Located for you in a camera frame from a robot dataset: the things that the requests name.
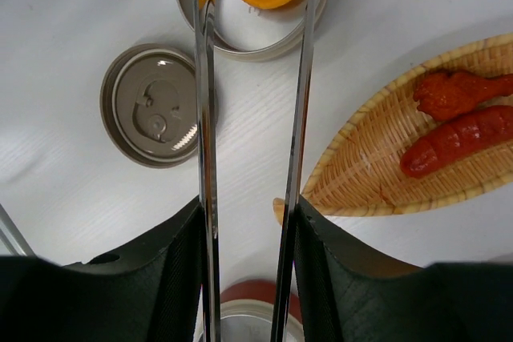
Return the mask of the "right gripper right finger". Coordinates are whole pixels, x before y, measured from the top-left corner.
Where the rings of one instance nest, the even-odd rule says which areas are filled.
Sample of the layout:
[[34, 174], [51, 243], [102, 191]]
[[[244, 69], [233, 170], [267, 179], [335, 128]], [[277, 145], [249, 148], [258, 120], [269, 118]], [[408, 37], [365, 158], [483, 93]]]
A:
[[294, 252], [307, 341], [509, 341], [512, 267], [388, 256], [301, 200]]

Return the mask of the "red sausage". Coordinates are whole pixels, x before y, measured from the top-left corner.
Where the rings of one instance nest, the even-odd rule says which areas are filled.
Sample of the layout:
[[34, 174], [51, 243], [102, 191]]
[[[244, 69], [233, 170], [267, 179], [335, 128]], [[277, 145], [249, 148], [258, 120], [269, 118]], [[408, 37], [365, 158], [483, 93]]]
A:
[[461, 115], [419, 138], [401, 157], [401, 171], [420, 179], [512, 139], [512, 107], [495, 105]]

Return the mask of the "red fried chicken drumstick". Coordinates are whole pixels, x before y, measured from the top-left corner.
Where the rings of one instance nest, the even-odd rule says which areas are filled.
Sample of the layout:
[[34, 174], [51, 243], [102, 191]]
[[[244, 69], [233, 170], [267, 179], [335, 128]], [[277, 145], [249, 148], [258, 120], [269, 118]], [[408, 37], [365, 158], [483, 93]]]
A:
[[473, 111], [480, 103], [512, 94], [512, 74], [485, 78], [467, 71], [427, 75], [416, 87], [417, 110], [437, 122]]

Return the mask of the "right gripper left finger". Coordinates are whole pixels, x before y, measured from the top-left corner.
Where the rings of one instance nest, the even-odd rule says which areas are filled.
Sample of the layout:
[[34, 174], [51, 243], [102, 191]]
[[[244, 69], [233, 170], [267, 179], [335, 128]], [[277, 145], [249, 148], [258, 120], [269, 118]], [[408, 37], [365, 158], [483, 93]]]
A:
[[86, 264], [1, 258], [3, 341], [191, 341], [202, 280], [198, 199]]

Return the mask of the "steel kitchen tongs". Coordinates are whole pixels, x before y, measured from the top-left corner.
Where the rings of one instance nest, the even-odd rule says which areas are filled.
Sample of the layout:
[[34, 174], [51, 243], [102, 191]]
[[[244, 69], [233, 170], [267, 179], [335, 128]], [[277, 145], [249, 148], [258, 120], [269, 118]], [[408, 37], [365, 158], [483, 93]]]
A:
[[[216, 0], [193, 0], [195, 32], [197, 128], [200, 206], [204, 213], [206, 259], [203, 283], [204, 340], [219, 341], [220, 326], [220, 264], [219, 227], [216, 178], [216, 103], [215, 103], [215, 5]], [[277, 266], [276, 298], [270, 339], [283, 341], [289, 317], [293, 271], [293, 253], [299, 213], [301, 170], [305, 129], [309, 104], [309, 88], [313, 67], [316, 0], [306, 0], [297, 80], [297, 97], [293, 121], [292, 144]]]

